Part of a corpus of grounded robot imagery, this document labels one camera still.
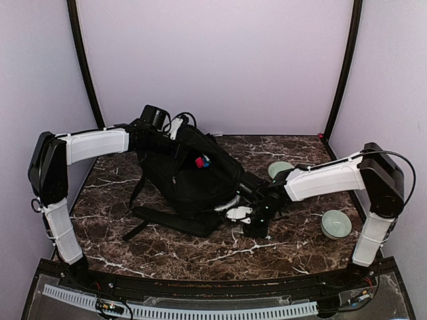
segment bowl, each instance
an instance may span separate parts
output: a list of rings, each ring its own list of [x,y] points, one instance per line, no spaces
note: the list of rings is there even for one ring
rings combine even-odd
[[[288,169],[292,169],[294,166],[291,165],[289,162],[285,162],[285,161],[277,161],[277,162],[273,162],[269,167],[268,167],[268,175],[270,176],[270,178],[274,179],[274,177],[283,170],[288,170]]]
[[[352,222],[339,210],[329,210],[322,217],[322,231],[330,239],[339,240],[352,232]]]

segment black bag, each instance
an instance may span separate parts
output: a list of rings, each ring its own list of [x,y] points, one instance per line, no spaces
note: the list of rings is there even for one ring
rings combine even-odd
[[[222,223],[214,208],[236,196],[244,169],[212,136],[204,135],[193,125],[182,125],[175,142],[179,143],[175,155],[137,151],[143,175],[129,206],[145,179],[149,179],[179,216],[145,207],[133,208],[133,214],[190,235],[207,237]],[[206,167],[197,166],[200,159],[208,163]]]

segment red object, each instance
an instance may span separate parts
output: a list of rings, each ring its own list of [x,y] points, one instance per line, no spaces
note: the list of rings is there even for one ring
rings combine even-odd
[[[197,165],[197,168],[203,168],[203,164],[204,164],[204,162],[203,162],[203,159],[202,158],[197,158],[196,160],[195,160],[195,164]]]

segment black pole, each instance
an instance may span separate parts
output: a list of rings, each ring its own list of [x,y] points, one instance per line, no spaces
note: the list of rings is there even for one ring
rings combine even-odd
[[[85,83],[87,97],[91,104],[93,116],[95,117],[98,128],[104,128],[105,122],[99,108],[98,100],[96,99],[95,89],[93,87],[91,73],[89,72],[89,65],[87,64],[85,47],[83,46],[83,38],[81,36],[79,14],[77,12],[77,3],[75,0],[67,0],[68,4],[68,15],[69,22],[71,24],[71,30],[73,32],[75,51],[77,52],[77,58],[79,59],[80,71]]]
[[[334,102],[332,103],[328,123],[326,124],[325,132],[323,134],[323,139],[327,141],[329,141],[332,131],[334,130],[338,112],[341,107],[342,97],[346,90],[348,75],[350,73],[350,67],[352,66],[354,47],[356,46],[356,39],[358,36],[360,16],[362,15],[362,3],[363,0],[354,0],[353,2],[352,20],[350,22],[350,30],[348,31],[346,53],[344,54],[344,61],[342,63],[340,79],[338,80]]]

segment brown marble surface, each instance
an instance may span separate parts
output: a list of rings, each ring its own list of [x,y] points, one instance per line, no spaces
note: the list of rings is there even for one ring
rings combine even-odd
[[[317,137],[220,137],[218,143],[246,171],[268,178],[275,161],[318,164],[330,160]],[[254,280],[341,269],[351,255],[362,222],[347,193],[294,203],[270,225],[271,239],[248,239],[242,226],[227,222],[208,239],[190,237],[161,225],[148,225],[131,241],[121,237],[141,221],[127,203],[141,177],[136,154],[100,157],[72,213],[77,238],[91,268],[99,271],[180,280]],[[146,183],[137,205],[170,211],[157,189]],[[320,229],[322,214],[338,209],[353,231],[342,240]]]

